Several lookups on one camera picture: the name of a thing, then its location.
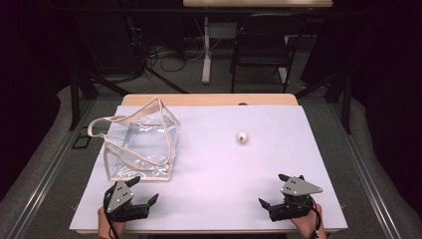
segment chair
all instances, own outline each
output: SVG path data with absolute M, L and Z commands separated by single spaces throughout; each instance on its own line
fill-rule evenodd
M 235 47 L 230 66 L 232 73 L 232 93 L 236 82 L 236 66 L 286 68 L 287 76 L 283 83 L 242 83 L 242 84 L 277 84 L 284 85 L 286 92 L 296 45 L 306 28 L 306 20 L 297 14 L 286 13 L 254 13 L 242 19 L 235 33 Z M 286 43 L 285 37 L 294 37 L 294 41 Z

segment transparent plastic bag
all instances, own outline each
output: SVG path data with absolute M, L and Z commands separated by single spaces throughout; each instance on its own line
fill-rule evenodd
M 95 125 L 111 122 L 107 134 Z M 89 136 L 105 140 L 105 171 L 109 180 L 169 180 L 177 157 L 180 123 L 160 98 L 131 116 L 100 118 L 88 127 Z

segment dark background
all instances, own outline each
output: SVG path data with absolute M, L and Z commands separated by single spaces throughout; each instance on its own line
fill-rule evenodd
M 118 6 L 115 1 L 101 2 Z M 139 1 L 139 4 L 152 8 L 182 7 L 182 1 L 151 2 Z M 67 26 L 66 34 L 79 62 L 99 74 L 131 74 L 141 69 L 142 59 L 130 45 L 121 18 L 105 18 L 100 25 L 93 25 L 95 21 L 87 18 L 70 23 L 64 21 L 64 16 L 52 18 L 37 1 L 6 0 L 0 4 L 1 122 L 6 128 L 0 159 L 3 169 L 0 198 L 3 198 L 54 122 L 60 107 L 57 92 L 69 85 L 75 71 L 66 53 L 69 49 L 64 49 L 57 35 L 56 24 Z M 422 184 L 418 174 L 422 171 L 421 4 L 416 0 L 336 0 L 333 8 L 371 9 L 376 17 L 367 22 L 326 21 L 302 80 L 312 84 L 343 67 L 356 50 L 353 48 L 356 36 L 362 31 L 368 34 L 370 46 L 361 49 L 361 58 L 353 71 L 352 95 L 366 108 L 374 150 L 381 165 L 403 198 L 422 217 L 422 192 L 418 190 Z M 154 17 L 142 24 L 156 39 L 175 49 L 183 48 L 183 29 L 186 29 L 183 19 Z M 159 31 L 162 28 L 172 31 L 170 34 L 167 30 Z

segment gray floor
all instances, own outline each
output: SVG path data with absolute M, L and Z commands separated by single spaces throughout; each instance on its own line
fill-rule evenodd
M 289 93 L 298 92 L 304 86 L 299 77 L 311 47 L 312 41 L 308 40 L 298 51 Z M 160 60 L 153 69 L 189 93 L 229 93 L 230 57 L 230 43 L 218 43 L 213 50 L 209 85 L 201 83 L 202 58 L 186 61 L 179 72 L 163 71 Z M 162 60 L 164 69 L 180 66 L 180 61 L 171 58 Z M 268 74 L 269 81 L 274 78 L 271 71 L 257 74 L 257 71 L 245 70 L 239 76 L 246 79 Z M 120 85 L 133 93 L 177 93 L 148 74 Z M 102 142 L 93 138 L 87 149 L 75 149 L 72 145 L 79 133 L 86 134 L 84 126 L 87 123 L 98 117 L 113 115 L 121 101 L 116 93 L 100 85 L 97 87 L 100 92 L 97 101 L 86 101 L 81 97 L 85 117 L 72 132 L 68 132 L 71 123 L 70 89 L 59 93 L 62 108 L 55 124 L 0 203 L 0 238 L 93 238 L 68 228 L 75 212 L 73 207 L 84 192 Z M 274 93 L 278 88 L 254 86 L 237 90 Z M 301 99 L 300 105 L 310 120 L 334 190 L 345 204 L 343 212 L 349 228 L 335 233 L 334 238 L 422 238 L 421 220 L 399 196 L 376 160 L 363 106 L 352 101 L 352 135 L 347 135 L 338 124 L 338 106 L 326 105 L 321 99 L 325 91 L 320 89 Z M 292 234 L 289 238 L 300 237 Z

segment white table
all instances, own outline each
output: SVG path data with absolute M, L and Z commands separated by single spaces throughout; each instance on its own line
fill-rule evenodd
M 320 157 L 304 110 L 300 106 L 221 106 L 237 98 L 239 103 L 273 104 L 277 96 L 292 95 L 194 95 L 192 102 L 218 106 L 172 106 L 163 102 L 181 122 L 179 155 L 168 182 L 139 182 L 131 188 L 133 204 L 145 203 L 159 193 L 147 219 L 130 221 L 126 233 L 268 233 L 292 232 L 289 221 L 272 222 L 258 201 L 282 203 L 284 183 L 279 173 L 303 175 L 323 189 L 314 194 L 322 205 L 327 231 L 347 228 L 344 216 Z M 133 99 L 126 101 L 133 104 Z M 139 107 L 123 106 L 117 115 L 129 115 Z M 249 140 L 239 143 L 245 131 Z M 76 211 L 71 230 L 95 233 L 97 209 L 112 186 L 106 180 L 103 151 L 94 166 L 87 189 Z
M 266 7 L 266 8 L 277 8 L 277 7 L 288 7 L 288 8 L 320 8 L 320 7 L 331 7 L 331 0 L 183 0 L 185 7 L 202 7 L 202 8 L 245 8 L 245 7 Z M 223 28 L 224 35 L 231 32 L 227 30 L 227 27 L 222 27 L 218 24 L 218 27 Z M 210 52 L 210 23 L 208 17 L 205 17 L 204 22 L 204 68 L 202 72 L 202 83 L 210 83 L 210 72 L 211 72 L 211 52 Z M 286 78 L 286 69 L 280 68 L 279 74 L 282 82 Z

